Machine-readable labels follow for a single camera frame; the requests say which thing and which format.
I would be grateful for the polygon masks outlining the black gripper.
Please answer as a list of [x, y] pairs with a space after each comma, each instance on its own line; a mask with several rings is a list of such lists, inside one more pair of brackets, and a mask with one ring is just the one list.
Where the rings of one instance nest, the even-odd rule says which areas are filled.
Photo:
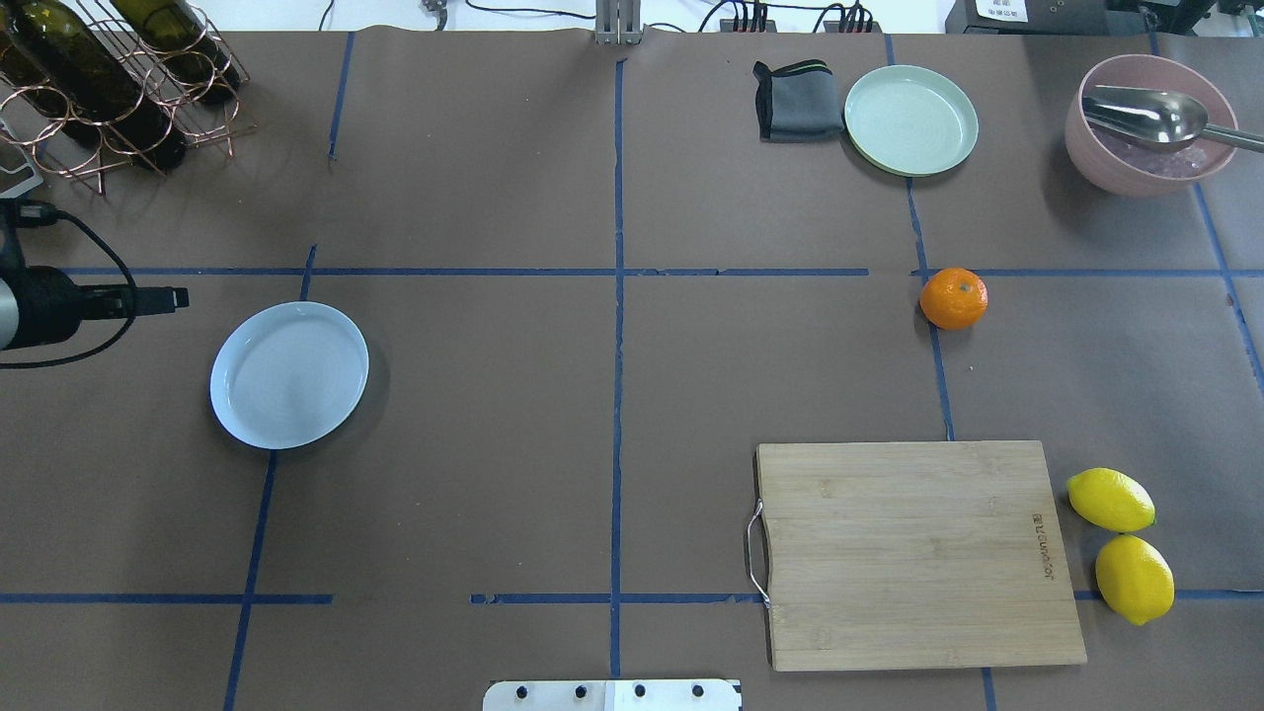
[[63, 271], [28, 267], [11, 275], [11, 347], [25, 350], [68, 342], [83, 321], [166, 315], [187, 306], [190, 290], [185, 287], [81, 286]]

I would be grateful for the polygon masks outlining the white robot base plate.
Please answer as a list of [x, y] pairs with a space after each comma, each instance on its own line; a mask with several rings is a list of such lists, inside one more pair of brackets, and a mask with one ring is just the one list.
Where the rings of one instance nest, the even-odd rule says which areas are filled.
[[502, 679], [483, 710], [742, 710], [738, 679]]

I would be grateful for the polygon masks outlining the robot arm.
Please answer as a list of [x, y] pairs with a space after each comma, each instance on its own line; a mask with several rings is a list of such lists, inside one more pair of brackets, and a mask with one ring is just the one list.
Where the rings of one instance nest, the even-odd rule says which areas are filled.
[[85, 321], [125, 320], [190, 306], [190, 290], [76, 283], [61, 269], [35, 266], [1, 277], [1, 347], [25, 350], [76, 337]]

